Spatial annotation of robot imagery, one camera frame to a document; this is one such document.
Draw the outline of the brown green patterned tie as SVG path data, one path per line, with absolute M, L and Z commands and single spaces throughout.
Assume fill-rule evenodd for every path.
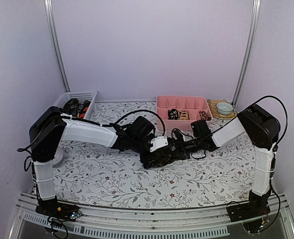
M 171 163 L 171 155 L 170 154 L 159 154 L 152 158 L 149 162 L 149 166 L 153 167 L 162 167 Z

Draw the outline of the pink divided organizer box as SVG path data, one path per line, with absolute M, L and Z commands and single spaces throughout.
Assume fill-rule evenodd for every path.
M 204 120 L 207 125 L 213 121 L 213 115 L 204 97 L 158 96 L 156 113 L 158 129 L 191 131 L 191 123 Z

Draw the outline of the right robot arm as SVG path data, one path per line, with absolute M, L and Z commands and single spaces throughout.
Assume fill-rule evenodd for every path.
M 215 151 L 241 134 L 247 134 L 255 151 L 255 178 L 249 192 L 249 201 L 245 204 L 230 202 L 226 210 L 232 222 L 267 215 L 270 212 L 268 198 L 274 192 L 272 177 L 275 171 L 275 155 L 279 142 L 280 122 L 257 102 L 252 103 L 227 124 L 215 131 L 210 131 L 203 120 L 191 124 L 194 138 L 182 140 L 182 133 L 177 128 L 172 130 L 178 141 L 177 149 L 192 154 L 199 150 Z

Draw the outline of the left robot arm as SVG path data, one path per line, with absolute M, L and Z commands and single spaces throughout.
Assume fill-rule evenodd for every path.
M 74 204 L 109 208 L 177 208 L 179 192 L 164 193 L 170 154 L 152 160 L 154 125 L 138 117 L 128 125 L 74 119 L 50 107 L 31 127 L 30 154 L 40 213 L 57 216 Z

